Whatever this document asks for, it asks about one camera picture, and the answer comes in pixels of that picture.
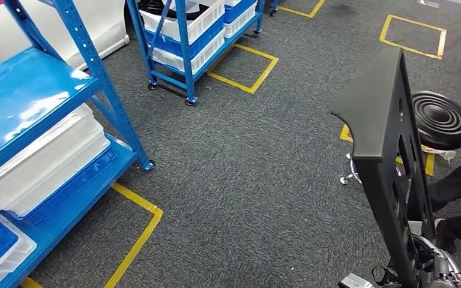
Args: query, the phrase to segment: shoe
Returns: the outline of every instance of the shoe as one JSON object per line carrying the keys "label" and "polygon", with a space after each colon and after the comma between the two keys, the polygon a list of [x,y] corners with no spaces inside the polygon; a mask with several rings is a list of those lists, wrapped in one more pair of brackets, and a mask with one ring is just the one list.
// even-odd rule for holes
{"label": "shoe", "polygon": [[436,219],[436,246],[444,251],[454,254],[457,251],[455,246],[455,238],[448,235],[448,231],[445,229],[445,220],[442,218]]}

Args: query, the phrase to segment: shelf shelf board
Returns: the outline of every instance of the shelf shelf board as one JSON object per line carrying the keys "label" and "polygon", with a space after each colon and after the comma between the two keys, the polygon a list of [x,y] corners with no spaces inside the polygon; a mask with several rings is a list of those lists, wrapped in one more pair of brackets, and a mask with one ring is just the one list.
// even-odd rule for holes
{"label": "shelf shelf board", "polygon": [[[262,15],[259,13],[259,12],[256,12],[255,13],[255,16],[253,16],[238,32],[236,32],[234,34],[234,36],[232,36],[232,38],[225,38],[225,42],[223,43],[223,45],[215,52],[215,54],[211,57],[211,59],[209,59],[209,61],[207,61],[201,68],[200,70],[193,75],[193,81],[197,81],[199,80],[199,78],[202,77],[202,75],[204,75],[204,73],[206,73],[208,71],[209,68],[211,68],[211,66],[215,63],[216,60],[218,60],[218,58],[220,58],[222,56],[222,54],[225,53],[225,51],[227,51],[228,49],[230,49],[230,47],[232,45],[234,45],[234,43],[236,43],[236,41],[238,41],[239,38],[241,38],[241,36],[243,36],[243,34],[245,34],[246,30],[248,30],[257,20],[259,17],[261,17]],[[157,61],[154,61],[155,65],[158,65],[158,66],[161,66],[165,69],[168,69],[170,71],[173,71],[179,75],[182,75],[182,76],[185,76],[185,72],[177,69],[177,68],[174,68],[170,65],[166,65],[166,64],[162,64],[160,62],[157,62]]]}
{"label": "shelf shelf board", "polygon": [[36,48],[0,64],[0,166],[100,89],[100,81]]}
{"label": "shelf shelf board", "polygon": [[117,156],[114,163],[77,193],[54,216],[40,227],[9,218],[21,231],[36,242],[37,248],[11,274],[0,283],[0,288],[17,287],[31,271],[50,253],[59,241],[73,226],[91,209],[100,197],[110,189],[110,186],[136,160],[136,154],[124,142],[107,136],[110,145]]}

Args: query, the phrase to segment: gray carpet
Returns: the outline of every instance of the gray carpet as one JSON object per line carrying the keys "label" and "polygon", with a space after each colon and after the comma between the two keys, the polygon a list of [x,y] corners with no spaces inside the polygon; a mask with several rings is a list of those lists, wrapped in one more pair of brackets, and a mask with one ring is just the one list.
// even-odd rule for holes
{"label": "gray carpet", "polygon": [[[336,287],[349,272],[372,280],[387,252],[361,188],[339,183],[351,144],[339,139],[343,124],[328,108],[385,45],[387,14],[448,30],[443,60],[408,52],[407,66],[412,90],[461,104],[461,5],[439,3],[326,0],[313,19],[264,17],[261,36],[239,43],[278,57],[271,74],[255,94],[203,76],[197,107],[147,90],[136,41],[105,59],[157,162],[119,181],[164,210],[117,287]],[[281,4],[309,13],[315,1]],[[435,49],[437,33],[397,24],[390,41]],[[247,53],[231,52],[218,73],[250,85],[267,61]],[[461,150],[451,163],[438,158],[431,180],[460,164]],[[45,288],[101,287],[143,231],[147,212],[115,192],[106,197],[32,275]],[[461,200],[439,214],[461,214]]]}

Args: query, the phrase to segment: black metal stand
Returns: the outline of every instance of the black metal stand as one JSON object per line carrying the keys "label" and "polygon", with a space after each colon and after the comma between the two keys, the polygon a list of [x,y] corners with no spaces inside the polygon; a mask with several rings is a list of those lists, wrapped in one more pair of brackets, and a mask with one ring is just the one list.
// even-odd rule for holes
{"label": "black metal stand", "polygon": [[[402,51],[382,50],[373,64],[335,99],[331,113],[349,126],[352,162],[403,288],[427,281],[429,263],[418,255],[408,222],[422,219],[421,236],[433,241],[435,227],[424,160]],[[403,167],[397,169],[400,154]]]}

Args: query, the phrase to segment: white plastic crate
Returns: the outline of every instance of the white plastic crate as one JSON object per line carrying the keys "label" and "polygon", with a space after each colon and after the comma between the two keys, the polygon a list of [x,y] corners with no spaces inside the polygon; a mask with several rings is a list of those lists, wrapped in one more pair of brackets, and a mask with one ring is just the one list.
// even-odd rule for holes
{"label": "white plastic crate", "polygon": [[0,210],[26,215],[109,145],[81,105],[0,167]]}
{"label": "white plastic crate", "polygon": [[84,145],[85,148],[82,148],[82,150],[77,155],[70,157],[65,165],[59,167],[57,171],[53,172],[52,176],[49,177],[48,180],[41,183],[40,186],[34,190],[38,191],[38,193],[30,193],[24,196],[9,210],[17,214],[18,217],[24,217],[36,206],[47,199],[50,194],[55,192],[57,188],[48,194],[39,193],[40,191],[49,191],[49,189],[51,189],[51,187],[54,185],[58,185],[60,187],[62,184],[64,184],[64,182],[71,178],[66,178],[67,175],[75,175],[80,169],[84,168],[84,166],[86,166],[96,156],[98,156],[98,154],[104,151],[109,145],[110,142],[103,133],[103,127],[97,127],[93,131],[93,135],[91,135],[91,140],[89,143]]}
{"label": "white plastic crate", "polygon": [[234,22],[231,24],[224,23],[223,26],[225,27],[225,38],[231,38],[236,32],[238,32],[250,19],[253,18],[255,15],[255,6],[257,3],[252,4],[246,11],[240,15]]}
{"label": "white plastic crate", "polygon": [[[225,33],[225,29],[222,30],[218,35],[216,35],[211,42],[209,42],[202,51],[200,51],[195,58],[191,60],[191,72],[192,74],[196,74],[206,62],[208,62],[211,57],[215,54],[215,52],[223,45],[225,39],[223,35]],[[172,66],[182,72],[184,72],[184,64],[182,57],[178,55],[172,54],[170,52],[154,49],[152,51],[152,58],[153,60],[160,62],[162,64],[166,64]]]}
{"label": "white plastic crate", "polygon": [[36,242],[0,215],[0,222],[18,236],[17,242],[0,258],[0,282],[36,249]]}
{"label": "white plastic crate", "polygon": [[236,6],[241,1],[243,1],[243,0],[225,0],[225,5],[227,5],[227,6]]}
{"label": "white plastic crate", "polygon": [[[225,12],[224,7],[225,0],[195,0],[194,2],[208,6],[209,8],[204,11],[194,21],[187,21],[188,31],[188,44],[192,44],[197,38],[199,38],[213,23],[218,20]],[[160,23],[161,16],[151,14],[140,10],[140,14],[144,20],[144,27],[155,32],[158,24]],[[161,33],[165,36],[169,36],[176,41],[181,41],[179,36],[179,27],[177,19],[165,18]]]}

